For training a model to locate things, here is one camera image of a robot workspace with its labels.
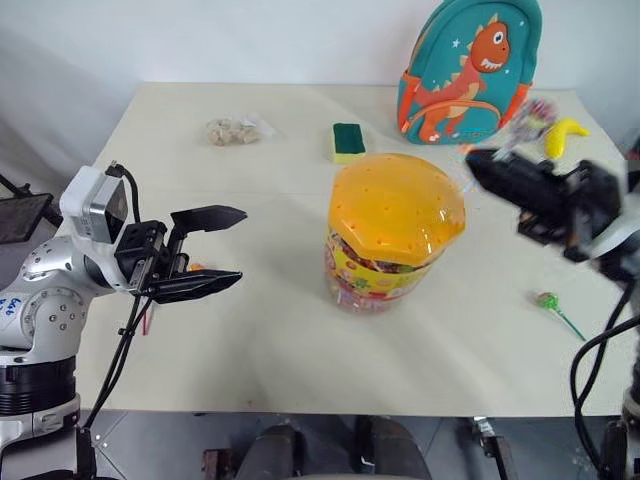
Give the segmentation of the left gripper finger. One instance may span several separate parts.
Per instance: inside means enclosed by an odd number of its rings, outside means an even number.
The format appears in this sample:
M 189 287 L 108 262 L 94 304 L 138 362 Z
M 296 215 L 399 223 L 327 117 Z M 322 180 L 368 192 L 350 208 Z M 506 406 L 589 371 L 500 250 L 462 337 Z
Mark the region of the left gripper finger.
M 182 235 L 192 232 L 226 230 L 247 218 L 243 210 L 230 206 L 211 205 L 172 212 L 174 229 Z
M 198 300 L 230 288 L 242 277 L 241 272 L 223 270 L 180 272 L 171 278 L 153 280 L 147 286 L 147 297 L 158 304 Z

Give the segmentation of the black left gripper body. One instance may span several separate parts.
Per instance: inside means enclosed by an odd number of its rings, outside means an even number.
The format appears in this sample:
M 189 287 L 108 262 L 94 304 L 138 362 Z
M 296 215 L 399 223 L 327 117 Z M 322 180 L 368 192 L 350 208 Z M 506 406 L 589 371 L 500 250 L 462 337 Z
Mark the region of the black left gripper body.
M 166 245 L 166 233 L 165 224 L 157 220 L 129 224 L 124 230 L 114 257 L 133 295 L 149 293 L 156 283 L 187 271 L 189 255 L 181 251 L 183 241 Z

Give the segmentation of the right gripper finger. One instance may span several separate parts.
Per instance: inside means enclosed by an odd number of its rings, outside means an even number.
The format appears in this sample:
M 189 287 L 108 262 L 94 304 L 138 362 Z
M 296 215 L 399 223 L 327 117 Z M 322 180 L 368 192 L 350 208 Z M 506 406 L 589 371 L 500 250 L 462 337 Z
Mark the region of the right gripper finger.
M 502 152 L 497 148 L 478 148 L 469 152 L 469 168 L 474 174 L 499 172 L 524 172 L 525 174 L 553 172 L 553 164 L 547 160 L 534 162 L 513 150 Z
M 531 162 L 469 158 L 466 164 L 478 183 L 490 193 L 517 206 L 531 206 L 535 202 L 531 181 L 539 179 L 539 172 Z

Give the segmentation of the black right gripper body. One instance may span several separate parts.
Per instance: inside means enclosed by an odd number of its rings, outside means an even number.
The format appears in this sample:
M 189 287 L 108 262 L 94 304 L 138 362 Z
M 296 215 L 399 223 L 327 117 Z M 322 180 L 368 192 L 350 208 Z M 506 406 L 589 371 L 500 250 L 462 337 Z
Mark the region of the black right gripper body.
M 545 213 L 523 208 L 518 233 L 542 245 L 562 246 L 563 256 L 574 263 L 589 260 L 596 237 L 622 213 L 617 177 L 588 160 L 566 174 L 555 173 L 549 160 L 536 171 L 559 203 Z

